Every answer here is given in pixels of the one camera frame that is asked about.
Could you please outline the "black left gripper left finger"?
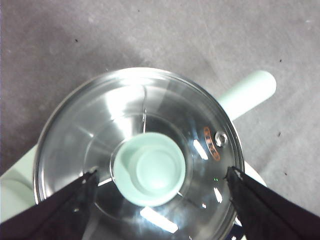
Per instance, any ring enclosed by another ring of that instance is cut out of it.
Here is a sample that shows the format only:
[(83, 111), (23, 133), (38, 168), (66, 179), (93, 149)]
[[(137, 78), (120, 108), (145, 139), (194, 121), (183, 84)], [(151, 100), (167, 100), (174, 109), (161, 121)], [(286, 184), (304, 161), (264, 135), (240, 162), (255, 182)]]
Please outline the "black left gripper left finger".
[(2, 240), (81, 240), (99, 183), (88, 171), (47, 199), (0, 224)]

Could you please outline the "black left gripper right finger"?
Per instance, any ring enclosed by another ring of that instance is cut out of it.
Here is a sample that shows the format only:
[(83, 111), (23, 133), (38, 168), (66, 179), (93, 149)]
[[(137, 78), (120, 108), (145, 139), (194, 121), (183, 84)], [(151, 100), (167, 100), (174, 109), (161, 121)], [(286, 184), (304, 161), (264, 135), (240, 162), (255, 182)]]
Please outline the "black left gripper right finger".
[(235, 166), (225, 179), (248, 240), (318, 240), (320, 218), (260, 184)]

